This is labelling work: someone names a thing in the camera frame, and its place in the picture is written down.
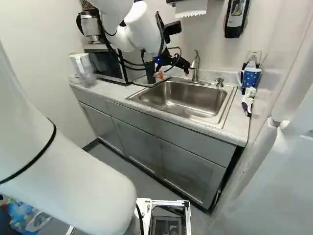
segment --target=polka dot mug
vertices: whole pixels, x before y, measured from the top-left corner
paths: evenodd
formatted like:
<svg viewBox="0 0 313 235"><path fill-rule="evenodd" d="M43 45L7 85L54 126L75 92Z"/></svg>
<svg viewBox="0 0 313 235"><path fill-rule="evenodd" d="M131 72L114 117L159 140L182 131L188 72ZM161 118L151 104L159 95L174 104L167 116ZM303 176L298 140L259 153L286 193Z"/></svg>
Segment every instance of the polka dot mug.
<svg viewBox="0 0 313 235"><path fill-rule="evenodd" d="M261 72L262 72L261 69L246 68L244 70L242 89L247 87L255 87L259 81Z"/></svg>

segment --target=kettle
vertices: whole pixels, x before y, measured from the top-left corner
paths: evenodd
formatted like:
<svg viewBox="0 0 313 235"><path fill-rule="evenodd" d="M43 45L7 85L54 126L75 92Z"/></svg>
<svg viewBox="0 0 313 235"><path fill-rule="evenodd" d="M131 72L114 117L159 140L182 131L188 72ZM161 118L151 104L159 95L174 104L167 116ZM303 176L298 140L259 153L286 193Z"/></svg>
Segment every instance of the kettle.
<svg viewBox="0 0 313 235"><path fill-rule="evenodd" d="M101 27L97 14L97 9L88 9L80 12L76 18L76 24L81 33L88 37L89 44L101 43Z"/></svg>

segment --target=refrigerator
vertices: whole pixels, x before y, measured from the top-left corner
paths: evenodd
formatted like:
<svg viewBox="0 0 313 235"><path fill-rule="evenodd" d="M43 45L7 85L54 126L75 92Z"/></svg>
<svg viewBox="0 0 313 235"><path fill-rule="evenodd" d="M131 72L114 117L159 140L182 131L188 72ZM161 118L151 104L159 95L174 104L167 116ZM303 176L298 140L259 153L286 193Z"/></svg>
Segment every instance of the refrigerator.
<svg viewBox="0 0 313 235"><path fill-rule="evenodd" d="M209 235L313 234L313 2L285 0L249 141Z"/></svg>

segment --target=plastic bag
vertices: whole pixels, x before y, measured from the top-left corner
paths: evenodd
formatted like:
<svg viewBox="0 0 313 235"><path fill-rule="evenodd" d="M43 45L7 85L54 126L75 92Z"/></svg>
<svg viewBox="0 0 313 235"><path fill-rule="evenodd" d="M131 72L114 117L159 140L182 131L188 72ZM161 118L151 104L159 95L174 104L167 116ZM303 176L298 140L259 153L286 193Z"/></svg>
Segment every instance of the plastic bag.
<svg viewBox="0 0 313 235"><path fill-rule="evenodd" d="M23 235L36 235L52 217L33 206L10 198L7 213L11 216L10 226Z"/></svg>

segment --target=gray cabinet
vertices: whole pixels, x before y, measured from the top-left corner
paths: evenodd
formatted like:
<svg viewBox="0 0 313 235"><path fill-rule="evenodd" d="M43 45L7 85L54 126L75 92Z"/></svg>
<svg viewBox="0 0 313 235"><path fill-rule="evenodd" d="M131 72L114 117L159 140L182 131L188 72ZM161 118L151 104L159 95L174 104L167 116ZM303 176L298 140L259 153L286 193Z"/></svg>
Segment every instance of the gray cabinet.
<svg viewBox="0 0 313 235"><path fill-rule="evenodd" d="M107 107L107 103L105 99L102 99L98 96L92 95L88 92L81 91L79 89L76 89L72 87L72 90L74 92L74 95L76 96L77 100L87 104L97 110L100 110L101 112L110 115L109 109Z"/></svg>
<svg viewBox="0 0 313 235"><path fill-rule="evenodd" d="M161 141L164 180L208 208L225 168L166 141Z"/></svg>
<svg viewBox="0 0 313 235"><path fill-rule="evenodd" d="M160 139L114 119L126 155L158 177L162 176Z"/></svg>
<svg viewBox="0 0 313 235"><path fill-rule="evenodd" d="M124 148L112 117L81 102L79 104L98 138L124 155Z"/></svg>
<svg viewBox="0 0 313 235"><path fill-rule="evenodd" d="M159 118L107 101L112 117L146 131L211 162L228 167L236 146Z"/></svg>

